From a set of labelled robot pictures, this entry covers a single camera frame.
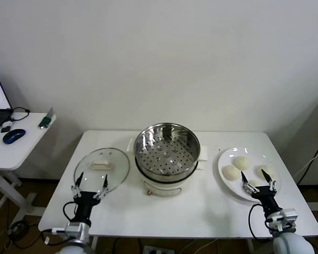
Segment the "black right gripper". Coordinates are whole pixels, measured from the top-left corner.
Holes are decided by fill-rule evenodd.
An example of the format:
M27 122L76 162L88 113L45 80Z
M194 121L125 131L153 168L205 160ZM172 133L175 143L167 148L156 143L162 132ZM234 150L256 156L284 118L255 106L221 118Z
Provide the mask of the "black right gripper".
M265 172L263 169L261 170L264 178L266 179L268 186L258 186L255 187L249 183L244 172L241 172L242 176L242 188L249 195L254 194L254 199L260 201L263 211L265 214L272 214L279 212L281 208L278 206L275 195L276 195L276 181L273 180L270 175Z

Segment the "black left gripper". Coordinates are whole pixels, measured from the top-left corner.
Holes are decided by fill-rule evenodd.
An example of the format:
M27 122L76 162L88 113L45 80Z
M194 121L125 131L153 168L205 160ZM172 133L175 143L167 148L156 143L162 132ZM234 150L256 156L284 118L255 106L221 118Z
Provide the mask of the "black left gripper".
M104 198L108 193L108 175L102 176L102 186L97 192L81 192L80 184L83 178L83 172L75 180L74 185L71 186L71 190L74 197L74 202L77 205L76 213L74 216L74 222L81 222L87 225L91 225L91 212L92 208L100 203L100 199Z

